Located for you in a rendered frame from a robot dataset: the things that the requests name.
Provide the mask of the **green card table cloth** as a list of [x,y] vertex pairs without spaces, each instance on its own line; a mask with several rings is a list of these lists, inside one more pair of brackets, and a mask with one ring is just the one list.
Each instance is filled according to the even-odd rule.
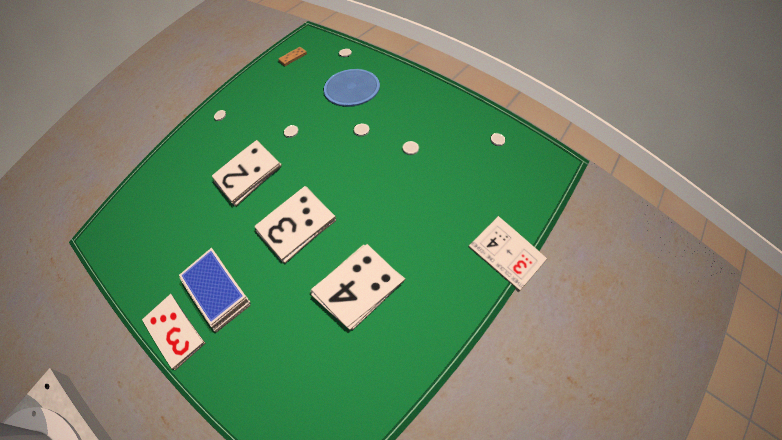
[[[324,85],[349,69],[379,92],[333,104]],[[212,175],[256,140],[282,166],[234,206]],[[308,25],[189,119],[75,242],[238,440],[382,440],[509,283],[469,245],[498,216],[534,245],[580,163],[460,89]],[[336,222],[283,263],[254,226],[304,186]],[[349,330],[310,291],[363,244],[405,281]],[[251,302],[217,333],[179,279],[211,247]],[[170,294],[206,343],[177,370],[142,321]]]

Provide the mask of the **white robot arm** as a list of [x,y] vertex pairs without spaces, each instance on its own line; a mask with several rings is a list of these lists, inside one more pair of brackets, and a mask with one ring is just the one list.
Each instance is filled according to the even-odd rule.
[[0,440],[82,439],[75,428],[60,414],[46,408],[29,407],[14,413],[4,423],[0,423]]

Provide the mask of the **blue round coaster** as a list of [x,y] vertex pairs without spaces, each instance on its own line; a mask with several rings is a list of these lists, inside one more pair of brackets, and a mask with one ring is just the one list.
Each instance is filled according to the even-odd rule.
[[339,106],[357,106],[373,99],[380,89],[379,79],[362,69],[336,73],[324,85],[328,101]]

